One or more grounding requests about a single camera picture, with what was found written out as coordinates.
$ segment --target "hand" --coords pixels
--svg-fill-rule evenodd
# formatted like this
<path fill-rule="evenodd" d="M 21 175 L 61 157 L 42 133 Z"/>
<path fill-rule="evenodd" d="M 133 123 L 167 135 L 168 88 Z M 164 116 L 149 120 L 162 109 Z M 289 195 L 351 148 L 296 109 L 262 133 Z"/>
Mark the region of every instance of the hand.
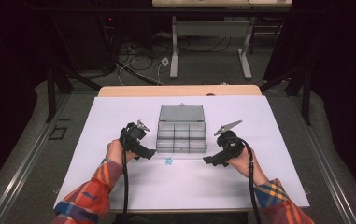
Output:
<path fill-rule="evenodd" d="M 252 150 L 253 154 L 253 182 L 254 185 L 259 186 L 266 182 L 268 182 L 267 176 L 265 176 L 260 164 L 257 162 L 256 155 L 254 154 L 254 150 Z M 233 165 L 236 170 L 249 178 L 249 155 L 248 149 L 244 147 L 241 154 L 237 158 L 232 158 L 227 161 L 229 164 Z"/>
<path fill-rule="evenodd" d="M 118 139 L 111 141 L 111 143 L 107 144 L 107 153 L 106 158 L 116 162 L 120 166 L 122 166 L 122 152 L 124 151 L 120 141 Z M 127 152 L 126 158 L 127 162 L 131 159 L 137 157 L 134 152 Z"/>

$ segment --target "cable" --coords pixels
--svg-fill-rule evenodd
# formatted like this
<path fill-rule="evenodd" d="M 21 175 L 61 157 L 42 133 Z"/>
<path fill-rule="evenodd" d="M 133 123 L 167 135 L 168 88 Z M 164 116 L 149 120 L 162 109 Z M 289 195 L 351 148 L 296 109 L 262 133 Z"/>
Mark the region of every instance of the cable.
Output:
<path fill-rule="evenodd" d="M 128 168 L 127 168 L 127 152 L 124 149 L 122 151 L 121 159 L 122 159 L 122 173 L 124 174 L 124 207 L 122 210 L 122 223 L 124 224 L 127 219 L 127 211 L 128 211 L 128 191 L 129 191 L 129 183 L 128 183 Z"/>
<path fill-rule="evenodd" d="M 129 51 L 133 52 L 134 57 L 129 60 L 129 63 L 128 63 L 128 64 L 126 64 L 126 65 L 124 65 L 123 67 L 121 67 L 121 68 L 120 68 L 120 71 L 121 71 L 122 69 L 124 69 L 125 67 L 129 66 L 130 64 L 132 64 L 132 63 L 136 60 L 136 54 L 135 54 L 135 52 L 134 52 L 133 50 L 131 50 L 131 49 L 130 49 Z"/>
<path fill-rule="evenodd" d="M 159 40 L 168 40 L 168 41 L 170 41 L 170 40 L 172 39 L 172 34 L 171 34 L 171 33 L 168 33 L 168 34 L 169 34 L 169 38 L 168 38 L 168 37 L 163 37 L 163 35 L 162 35 L 161 32 L 159 32 L 158 34 L 159 34 L 160 36 L 155 35 L 155 37 L 157 37 Z M 180 45 L 182 41 L 186 42 L 186 43 L 187 43 L 187 46 L 182 47 L 182 46 Z M 160 46 L 162 46 L 162 47 L 164 47 L 164 48 L 166 48 L 166 49 L 171 49 L 170 47 L 165 46 L 165 45 L 162 45 L 162 44 L 157 44 L 157 45 L 160 45 Z M 178 48 L 179 48 L 179 49 L 187 49 L 189 46 L 190 46 L 190 41 L 189 41 L 189 40 L 187 40 L 186 38 L 180 38 L 180 39 L 179 39 L 179 43 L 178 43 Z"/>
<path fill-rule="evenodd" d="M 201 82 L 201 85 L 206 85 L 206 84 L 210 84 L 210 85 L 218 85 L 218 84 L 220 84 L 220 83 L 211 82 L 211 81 L 203 81 L 203 82 Z"/>
<path fill-rule="evenodd" d="M 162 63 L 160 64 L 160 66 L 158 66 L 158 69 L 157 69 L 157 78 L 158 78 L 158 82 L 159 82 L 159 83 L 161 83 L 161 82 L 160 82 L 160 68 L 161 68 L 161 66 L 163 66 Z"/>
<path fill-rule="evenodd" d="M 119 67 L 123 67 L 123 65 L 120 64 L 120 63 L 116 63 L 116 65 L 119 66 Z M 137 73 L 136 71 L 134 71 L 134 70 L 132 70 L 132 69 L 130 69 L 130 68 L 128 68 L 128 67 L 123 67 L 123 69 L 124 69 L 125 71 L 127 71 L 129 74 L 133 75 L 134 77 L 137 77 L 137 78 L 139 78 L 140 80 L 143 80 L 143 81 L 147 82 L 147 83 L 150 84 L 150 85 L 163 85 L 163 83 L 161 83 L 161 82 L 159 82 L 159 81 L 157 81 L 157 80 L 154 80 L 154 79 L 151 78 L 151 77 L 146 77 L 146 76 L 144 76 L 144 75 L 142 75 L 142 74 L 139 74 L 139 73 Z"/>
<path fill-rule="evenodd" d="M 253 170 L 254 170 L 254 165 L 253 165 L 253 152 L 251 147 L 249 146 L 249 144 L 242 138 L 239 137 L 228 137 L 228 138 L 224 138 L 223 140 L 239 140 L 241 141 L 244 146 L 247 148 L 247 152 L 248 152 L 248 156 L 249 156 L 249 193 L 250 193 L 250 199 L 251 199 L 251 203 L 252 203 L 252 207 L 253 207 L 253 212 L 254 212 L 254 216 L 256 217 L 256 222 L 257 224 L 261 224 L 262 221 L 260 220 L 260 215 L 259 215 L 259 209 L 257 207 L 257 203 L 256 203 L 256 199 L 254 197 L 254 181 L 253 181 Z"/>
<path fill-rule="evenodd" d="M 231 85 L 234 85 L 234 84 L 236 83 L 236 81 L 237 81 L 240 77 L 242 77 L 242 75 L 241 75 L 241 74 L 238 74 L 238 76 L 236 76 L 236 78 L 235 78 L 234 81 L 231 83 Z"/>
<path fill-rule="evenodd" d="M 248 0 L 248 3 L 251 5 L 251 8 L 252 8 L 252 9 L 256 8 L 256 6 L 253 5 L 253 4 L 250 2 L 250 0 Z"/>
<path fill-rule="evenodd" d="M 219 45 L 223 42 L 223 40 L 225 40 L 226 38 L 227 38 L 227 36 L 225 36 L 222 40 L 220 40 L 220 41 L 219 41 L 214 47 L 212 47 L 211 49 L 205 49 L 205 50 L 200 50 L 200 49 L 188 49 L 188 47 L 185 48 L 185 49 L 183 49 L 183 48 L 179 47 L 179 50 L 180 50 L 180 51 L 185 51 L 185 52 L 221 52 L 221 51 L 224 51 L 225 49 L 227 49 L 227 48 L 230 46 L 230 44 L 231 44 L 231 37 L 230 37 L 230 36 L 229 36 L 229 42 L 228 42 L 228 44 L 227 44 L 226 47 L 224 47 L 223 49 L 218 49 L 218 50 L 213 50 L 213 49 L 215 49 L 217 46 L 219 46 Z M 168 47 L 168 46 L 165 46 L 165 45 L 162 45 L 162 44 L 159 44 L 159 43 L 156 43 L 156 45 L 162 46 L 162 47 L 164 47 L 164 48 L 166 48 L 166 49 L 172 49 L 171 47 Z"/>
<path fill-rule="evenodd" d="M 118 74 L 118 77 L 119 77 L 119 82 L 120 82 L 120 84 L 121 84 L 122 86 L 125 86 L 125 85 L 121 82 L 121 76 L 120 76 L 120 74 Z"/>
<path fill-rule="evenodd" d="M 151 68 L 151 66 L 153 65 L 153 60 L 152 60 L 152 58 L 151 57 L 149 57 L 150 58 L 150 64 L 148 65 L 148 66 L 146 66 L 146 67 L 143 67 L 143 68 L 136 68 L 136 67 L 133 67 L 132 66 L 132 64 L 130 64 L 129 66 L 132 68 L 132 69 L 134 69 L 134 70 L 137 70 L 137 71 L 143 71 L 143 70 L 147 70 L 147 69 L 149 69 L 149 68 Z"/>

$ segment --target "plug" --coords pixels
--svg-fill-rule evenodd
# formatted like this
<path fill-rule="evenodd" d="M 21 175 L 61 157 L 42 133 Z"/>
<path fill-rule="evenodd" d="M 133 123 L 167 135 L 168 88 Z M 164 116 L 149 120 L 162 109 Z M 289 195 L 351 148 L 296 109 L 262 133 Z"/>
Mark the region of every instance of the plug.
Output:
<path fill-rule="evenodd" d="M 167 58 L 163 58 L 163 59 L 161 60 L 161 63 L 163 64 L 163 66 L 169 65 L 169 61 L 168 61 Z"/>

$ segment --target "handheld controller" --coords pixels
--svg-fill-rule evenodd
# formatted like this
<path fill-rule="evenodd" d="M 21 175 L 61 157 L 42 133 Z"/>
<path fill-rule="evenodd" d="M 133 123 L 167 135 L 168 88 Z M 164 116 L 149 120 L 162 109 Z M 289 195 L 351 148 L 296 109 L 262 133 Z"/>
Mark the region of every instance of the handheld controller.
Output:
<path fill-rule="evenodd" d="M 133 122 L 128 123 L 125 128 L 121 130 L 120 142 L 125 151 L 134 152 L 138 157 L 135 159 L 139 160 L 140 157 L 151 159 L 151 157 L 156 152 L 155 149 L 148 149 L 140 145 L 140 141 L 145 135 L 145 131 L 150 131 L 140 120 L 137 124 Z"/>
<path fill-rule="evenodd" d="M 221 135 L 218 137 L 216 142 L 218 143 L 219 147 L 223 148 L 223 150 L 214 156 L 204 157 L 203 159 L 206 164 L 212 163 L 214 166 L 222 164 L 224 167 L 226 167 L 228 166 L 228 160 L 231 158 L 236 158 L 241 154 L 245 145 L 242 139 L 238 138 L 236 134 L 230 130 L 240 122 L 242 122 L 242 120 L 223 125 L 215 133 L 215 135 Z"/>

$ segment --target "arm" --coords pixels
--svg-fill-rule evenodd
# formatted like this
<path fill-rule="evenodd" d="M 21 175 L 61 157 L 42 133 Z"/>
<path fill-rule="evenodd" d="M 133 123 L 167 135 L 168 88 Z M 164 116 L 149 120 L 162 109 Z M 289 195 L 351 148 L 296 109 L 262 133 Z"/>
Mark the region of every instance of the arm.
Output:
<path fill-rule="evenodd" d="M 314 223 L 289 199 L 278 179 L 268 180 L 253 150 L 252 153 L 253 182 L 256 186 L 254 191 L 260 206 L 264 209 L 264 214 L 271 223 Z M 249 156 L 246 148 L 237 158 L 232 158 L 227 162 L 232 164 L 240 174 L 249 177 Z"/>
<path fill-rule="evenodd" d="M 122 151 L 118 140 L 107 145 L 106 157 L 91 180 L 73 190 L 56 205 L 58 216 L 51 223 L 95 223 L 107 213 L 108 194 L 122 175 Z M 127 152 L 126 157 L 129 161 L 136 154 Z"/>

